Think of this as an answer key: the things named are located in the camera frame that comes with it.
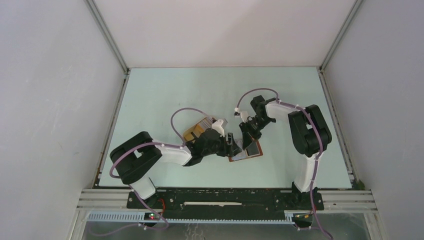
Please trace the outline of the white portrait credit card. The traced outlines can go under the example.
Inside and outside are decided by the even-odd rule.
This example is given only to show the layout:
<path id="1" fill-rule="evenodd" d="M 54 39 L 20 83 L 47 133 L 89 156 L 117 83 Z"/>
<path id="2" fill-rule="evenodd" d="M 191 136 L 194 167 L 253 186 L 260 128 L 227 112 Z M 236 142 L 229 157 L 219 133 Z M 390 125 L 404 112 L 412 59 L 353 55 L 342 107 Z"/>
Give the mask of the white portrait credit card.
<path id="1" fill-rule="evenodd" d="M 244 147 L 243 147 L 243 140 L 242 140 L 242 139 L 236 139 L 236 140 L 235 140 L 235 143 L 237 144 L 237 146 L 238 146 L 240 149 L 244 150 Z"/>

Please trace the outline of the black credit card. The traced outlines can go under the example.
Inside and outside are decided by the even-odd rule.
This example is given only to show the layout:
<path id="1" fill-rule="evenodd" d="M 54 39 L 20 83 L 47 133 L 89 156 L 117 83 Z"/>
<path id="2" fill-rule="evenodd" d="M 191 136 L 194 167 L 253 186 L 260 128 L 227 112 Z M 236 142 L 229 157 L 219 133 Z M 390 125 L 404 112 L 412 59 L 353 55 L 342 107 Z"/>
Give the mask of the black credit card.
<path id="1" fill-rule="evenodd" d="M 245 149 L 245 151 L 246 151 L 246 156 L 249 158 L 262 155 L 262 150 L 258 142 L 253 142 L 249 147 Z"/>

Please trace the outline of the brown leather card holder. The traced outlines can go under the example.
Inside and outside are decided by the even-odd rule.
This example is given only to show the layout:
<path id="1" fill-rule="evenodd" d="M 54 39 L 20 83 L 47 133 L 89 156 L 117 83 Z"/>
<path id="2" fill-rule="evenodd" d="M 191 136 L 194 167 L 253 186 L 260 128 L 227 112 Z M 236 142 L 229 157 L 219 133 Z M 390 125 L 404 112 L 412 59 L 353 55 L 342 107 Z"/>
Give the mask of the brown leather card holder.
<path id="1" fill-rule="evenodd" d="M 263 150 L 261 148 L 259 141 L 256 141 L 256 142 L 253 142 L 251 145 L 249 145 L 246 149 L 242 150 L 237 155 L 233 157 L 229 156 L 228 159 L 229 159 L 229 162 L 236 162 L 236 161 L 261 157 L 261 156 L 263 156 Z"/>

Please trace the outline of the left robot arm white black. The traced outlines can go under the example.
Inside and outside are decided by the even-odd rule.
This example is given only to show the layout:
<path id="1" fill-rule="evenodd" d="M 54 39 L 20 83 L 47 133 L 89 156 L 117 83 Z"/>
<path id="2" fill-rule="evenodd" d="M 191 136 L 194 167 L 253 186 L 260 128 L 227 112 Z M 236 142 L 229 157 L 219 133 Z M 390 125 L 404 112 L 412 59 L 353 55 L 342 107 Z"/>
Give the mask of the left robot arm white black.
<path id="1" fill-rule="evenodd" d="M 120 179 L 138 194 L 138 201 L 145 208 L 153 208 L 158 202 L 158 194 L 147 173 L 156 163 L 191 167 L 210 155 L 230 158 L 241 152 L 232 133 L 222 136 L 212 128 L 183 145 L 154 140 L 147 131 L 142 131 L 112 150 L 109 175 Z"/>

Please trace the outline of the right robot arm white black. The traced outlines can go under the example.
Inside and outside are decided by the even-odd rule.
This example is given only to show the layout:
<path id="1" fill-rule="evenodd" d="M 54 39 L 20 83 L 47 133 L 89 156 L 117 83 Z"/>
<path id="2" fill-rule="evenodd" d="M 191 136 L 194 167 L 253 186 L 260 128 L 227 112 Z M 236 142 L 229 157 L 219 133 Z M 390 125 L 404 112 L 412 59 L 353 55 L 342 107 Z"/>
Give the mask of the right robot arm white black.
<path id="1" fill-rule="evenodd" d="M 241 117 L 242 147 L 246 149 L 262 136 L 262 129 L 277 120 L 289 124 L 292 143 L 297 152 L 305 157 L 298 165 L 294 186 L 298 191 L 291 194 L 291 204 L 304 209 L 311 202 L 308 192 L 314 189 L 321 156 L 332 142 L 332 134 L 320 108 L 313 104 L 300 107 L 278 98 L 264 99 L 256 96 L 250 102 L 255 116 L 249 116 L 238 106 L 234 114 Z"/>

